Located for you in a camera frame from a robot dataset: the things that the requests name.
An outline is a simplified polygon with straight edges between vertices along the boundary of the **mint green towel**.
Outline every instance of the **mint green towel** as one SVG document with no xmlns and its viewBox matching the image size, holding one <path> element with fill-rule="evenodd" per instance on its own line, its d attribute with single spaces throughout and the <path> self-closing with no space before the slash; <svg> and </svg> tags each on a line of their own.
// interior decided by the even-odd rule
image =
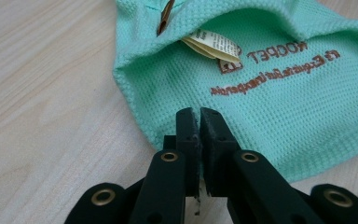
<svg viewBox="0 0 358 224">
<path fill-rule="evenodd" d="M 157 36 L 167 2 L 117 0 L 114 78 L 157 150 L 178 110 L 205 106 L 289 181 L 358 154 L 358 21 L 313 0 L 187 0 Z M 199 28 L 237 43 L 242 66 L 180 41 Z"/>
</svg>

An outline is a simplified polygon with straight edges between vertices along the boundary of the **paper tag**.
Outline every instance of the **paper tag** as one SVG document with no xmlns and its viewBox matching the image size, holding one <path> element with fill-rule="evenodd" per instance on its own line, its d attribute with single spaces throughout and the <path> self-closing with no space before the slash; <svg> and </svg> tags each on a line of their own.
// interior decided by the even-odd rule
<svg viewBox="0 0 358 224">
<path fill-rule="evenodd" d="M 240 46 L 238 46 L 237 52 L 239 55 L 242 54 L 242 50 L 241 50 Z M 241 62 L 231 63 L 231 62 L 227 62 L 227 61 L 218 59 L 217 64 L 219 65 L 220 72 L 223 75 L 241 70 L 243 68 L 243 64 Z"/>
<path fill-rule="evenodd" d="M 198 29 L 182 39 L 196 52 L 208 57 L 218 58 L 231 63 L 239 63 L 238 45 L 222 35 Z"/>
</svg>

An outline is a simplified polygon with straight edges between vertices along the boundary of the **black plastic part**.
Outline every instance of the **black plastic part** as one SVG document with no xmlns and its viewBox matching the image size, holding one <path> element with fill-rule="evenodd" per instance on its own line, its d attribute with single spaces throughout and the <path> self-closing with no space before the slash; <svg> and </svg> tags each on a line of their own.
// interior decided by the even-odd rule
<svg viewBox="0 0 358 224">
<path fill-rule="evenodd" d="M 260 153 L 232 155 L 230 198 L 243 198 L 257 223 L 324 223 Z"/>
<path fill-rule="evenodd" d="M 358 197 L 334 185 L 313 187 L 310 197 L 313 209 L 327 223 L 358 223 Z"/>
<path fill-rule="evenodd" d="M 176 135 L 164 135 L 162 149 L 176 149 Z"/>
<path fill-rule="evenodd" d="M 206 190 L 211 196 L 227 197 L 227 165 L 234 151 L 240 150 L 237 140 L 222 115 L 204 107 L 201 109 L 200 137 Z"/>
<path fill-rule="evenodd" d="M 301 199 L 304 202 L 306 202 L 308 205 L 311 205 L 310 196 L 308 194 L 306 194 L 306 193 L 304 193 L 304 192 L 302 192 L 302 191 L 300 191 L 298 189 L 294 189 L 294 190 L 297 192 L 297 194 L 301 197 Z"/>
<path fill-rule="evenodd" d="M 96 205 L 92 202 L 94 194 L 100 190 L 112 190 L 114 192 L 114 198 L 110 203 L 104 205 Z M 108 193 L 98 194 L 96 198 L 98 202 L 106 200 L 110 196 Z M 65 224 L 111 224 L 111 223 L 124 223 L 121 212 L 124 189 L 116 184 L 102 183 L 88 189 L 83 196 L 79 199 L 76 206 L 72 209 Z"/>
<path fill-rule="evenodd" d="M 180 151 L 166 149 L 156 153 L 139 192 L 130 223 L 183 223 L 185 170 L 186 158 Z"/>
<path fill-rule="evenodd" d="M 192 108 L 176 113 L 176 149 L 186 156 L 186 196 L 200 195 L 200 157 L 202 144 Z"/>
<path fill-rule="evenodd" d="M 124 199 L 121 205 L 120 222 L 119 223 L 128 223 L 130 221 L 130 216 L 135 206 L 136 200 L 138 199 L 139 192 L 141 191 L 142 185 L 144 183 L 144 178 L 131 185 L 129 188 L 124 190 Z"/>
<path fill-rule="evenodd" d="M 256 224 L 251 207 L 243 198 L 227 198 L 227 209 L 234 224 Z"/>
</svg>

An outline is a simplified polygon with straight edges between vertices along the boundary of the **white tabletop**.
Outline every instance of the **white tabletop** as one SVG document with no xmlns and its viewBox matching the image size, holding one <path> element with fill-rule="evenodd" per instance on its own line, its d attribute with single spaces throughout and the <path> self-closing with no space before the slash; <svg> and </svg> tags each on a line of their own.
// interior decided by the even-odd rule
<svg viewBox="0 0 358 224">
<path fill-rule="evenodd" d="M 358 19 L 358 1 L 323 0 Z M 112 79 L 112 0 L 0 0 L 0 223 L 63 223 L 102 183 L 145 176 L 155 149 Z M 358 156 L 293 184 L 358 195 Z M 226 200 L 188 199 L 186 223 L 231 223 Z"/>
</svg>

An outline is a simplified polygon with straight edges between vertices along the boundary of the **printed logo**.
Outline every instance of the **printed logo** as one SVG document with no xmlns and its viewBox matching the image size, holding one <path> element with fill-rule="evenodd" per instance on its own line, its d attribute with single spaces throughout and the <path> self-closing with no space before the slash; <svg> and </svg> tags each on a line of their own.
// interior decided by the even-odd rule
<svg viewBox="0 0 358 224">
<path fill-rule="evenodd" d="M 237 52 L 238 52 L 239 56 L 242 54 L 242 49 L 238 45 L 237 45 Z M 239 63 L 231 63 L 231 62 L 228 62 L 228 61 L 217 59 L 217 64 L 219 65 L 220 72 L 223 75 L 227 74 L 227 73 L 232 73 L 232 72 L 241 70 L 243 68 L 243 65 L 242 65 L 241 62 L 239 62 Z"/>
<path fill-rule="evenodd" d="M 288 43 L 286 46 L 279 45 L 277 47 L 270 47 L 266 50 L 253 51 L 247 54 L 248 58 L 253 59 L 255 63 L 265 62 L 271 58 L 284 57 L 289 53 L 298 53 L 303 50 L 308 49 L 307 43 Z M 330 63 L 338 58 L 341 55 L 335 49 L 327 50 L 324 54 L 317 54 L 314 57 L 310 58 L 309 61 L 301 64 L 292 64 L 283 68 L 272 68 L 269 71 L 260 71 L 256 77 L 250 80 L 244 80 L 243 82 L 237 84 L 215 86 L 210 88 L 211 95 L 224 95 L 229 96 L 233 94 L 243 94 L 255 89 L 269 81 L 284 79 L 291 76 L 296 76 L 298 74 L 311 74 L 314 69 L 324 66 L 327 63 Z M 243 68 L 241 63 L 222 63 L 219 62 L 220 70 L 222 74 L 230 73 L 237 71 Z"/>
</svg>

